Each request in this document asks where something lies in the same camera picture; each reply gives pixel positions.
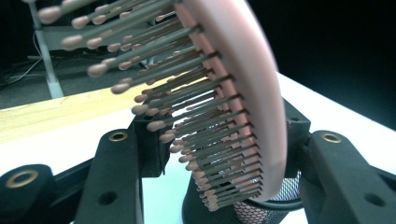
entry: metal stand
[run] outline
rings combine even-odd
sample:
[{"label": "metal stand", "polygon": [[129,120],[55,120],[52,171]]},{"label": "metal stand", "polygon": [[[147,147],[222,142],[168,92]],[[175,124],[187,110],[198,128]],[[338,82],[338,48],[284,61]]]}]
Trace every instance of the metal stand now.
[{"label": "metal stand", "polygon": [[52,60],[50,58],[50,52],[47,47],[46,39],[44,37],[43,28],[41,26],[41,22],[38,20],[37,17],[37,8],[35,6],[35,2],[29,3],[29,8],[33,18],[35,36],[37,37],[38,46],[41,50],[41,57],[43,58],[44,65],[46,66],[47,70],[46,79],[49,87],[50,96],[52,99],[64,97],[64,92],[62,91],[61,84],[59,83],[59,80],[53,70]]}]

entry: brush bristle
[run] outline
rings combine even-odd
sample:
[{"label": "brush bristle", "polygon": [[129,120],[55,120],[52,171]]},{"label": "brush bristle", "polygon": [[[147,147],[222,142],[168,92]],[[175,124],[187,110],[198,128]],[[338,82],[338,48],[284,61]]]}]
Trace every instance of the brush bristle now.
[{"label": "brush bristle", "polygon": [[171,152],[181,152],[179,160],[192,171],[210,211],[247,198],[266,201],[276,195],[286,164],[283,103],[271,50],[245,1],[120,0],[99,7],[77,28],[116,14],[122,20],[68,38],[65,47],[73,49],[83,42],[94,49],[118,30],[157,18],[161,22],[147,31],[109,45],[110,51],[126,52],[91,66],[89,74],[101,76],[114,67],[126,70],[132,63],[174,51],[166,60],[121,80],[113,92],[162,83],[136,96],[137,103],[146,103],[133,112],[174,114],[151,122],[148,129],[175,126],[160,140],[173,142]]}]

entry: hairbrush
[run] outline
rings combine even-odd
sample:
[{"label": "hairbrush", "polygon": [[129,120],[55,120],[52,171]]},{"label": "hairbrush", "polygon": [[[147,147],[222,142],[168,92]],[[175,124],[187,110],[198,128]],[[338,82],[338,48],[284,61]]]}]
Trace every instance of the hairbrush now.
[{"label": "hairbrush", "polygon": [[[94,0],[68,0],[39,11],[51,23]],[[113,17],[117,20],[107,21]],[[210,211],[247,198],[264,202],[280,190],[287,140],[276,62],[248,4],[242,0],[119,0],[73,19],[95,29],[62,41],[65,49],[96,49],[147,21],[157,24],[107,46],[125,51],[88,68],[99,77],[126,70],[155,55],[175,51],[112,87],[116,94],[146,83],[135,97],[136,115],[172,114],[152,121],[150,131],[172,126],[160,137],[181,153]]]}]

